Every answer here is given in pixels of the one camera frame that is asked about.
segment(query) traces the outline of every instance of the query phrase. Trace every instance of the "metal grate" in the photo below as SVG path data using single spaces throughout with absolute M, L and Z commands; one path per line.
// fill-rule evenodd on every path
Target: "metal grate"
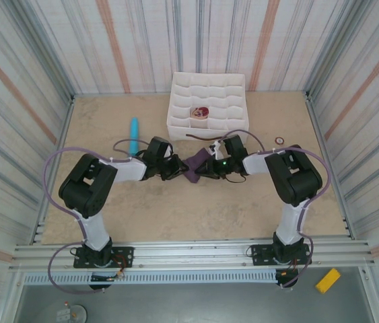
M 53 273 L 60 285 L 103 285 L 90 282 L 92 273 Z M 110 276 L 112 273 L 95 273 Z M 187 283 L 276 283 L 275 269 L 216 271 L 129 271 L 113 284 L 187 284 Z M 28 273 L 24 285 L 51 285 L 47 273 Z

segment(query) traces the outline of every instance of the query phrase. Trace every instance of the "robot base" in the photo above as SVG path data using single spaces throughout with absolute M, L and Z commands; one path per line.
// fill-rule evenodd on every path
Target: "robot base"
M 282 244 L 276 233 L 274 233 L 272 244 L 254 244 L 250 246 L 253 265 L 291 264 L 293 260 L 297 260 L 296 264 L 306 264 L 309 257 L 309 246 L 304 244 L 303 241 L 304 239 L 301 239 L 295 244 L 286 246 Z
M 86 245 L 76 248 L 73 266 L 74 268 L 131 268 L 133 259 L 133 247 L 113 247 L 110 240 L 101 251 L 92 250 Z

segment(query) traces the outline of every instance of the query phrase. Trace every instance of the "wooden table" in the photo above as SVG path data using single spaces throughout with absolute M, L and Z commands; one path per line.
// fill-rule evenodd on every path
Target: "wooden table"
M 266 149 L 299 144 L 320 155 L 312 124 L 300 92 L 248 92 L 246 94 L 250 131 Z M 166 115 L 169 95 L 79 98 L 74 107 L 65 146 L 85 147 L 105 156 L 122 157 L 113 143 L 129 136 L 131 118 L 139 118 L 140 139 L 153 136 L 168 139 Z M 206 142 L 177 141 L 174 151 L 183 159 L 207 145 Z M 123 149 L 129 145 L 122 144 Z M 252 138 L 246 147 L 259 150 Z M 81 153 L 64 153 L 57 173 L 53 197 Z M 324 182 L 326 172 L 314 161 Z M 243 184 L 201 178 L 191 184 L 184 176 L 162 182 L 114 185 L 103 208 L 104 222 L 114 241 L 199 240 L 271 237 L 280 218 L 282 201 L 268 174 L 247 177 Z M 333 189 L 314 202 L 304 231 L 310 235 L 345 234 Z M 50 207 L 43 244 L 80 241 L 74 220 Z

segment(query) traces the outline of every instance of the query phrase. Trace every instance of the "yellow block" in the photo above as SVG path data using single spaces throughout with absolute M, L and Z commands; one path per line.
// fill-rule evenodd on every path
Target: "yellow block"
M 331 286 L 339 279 L 340 273 L 336 268 L 331 269 L 328 274 L 324 276 L 323 279 L 316 284 L 316 289 L 319 290 L 322 294 L 330 289 Z

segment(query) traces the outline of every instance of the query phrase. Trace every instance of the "red round object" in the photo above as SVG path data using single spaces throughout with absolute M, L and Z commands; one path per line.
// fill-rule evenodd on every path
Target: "red round object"
M 276 137 L 275 139 L 275 143 L 278 145 L 283 145 L 284 142 L 285 142 L 285 139 L 283 139 L 282 137 Z
M 205 106 L 196 108 L 193 112 L 193 115 L 198 118 L 206 117 L 209 115 L 209 108 L 206 108 Z

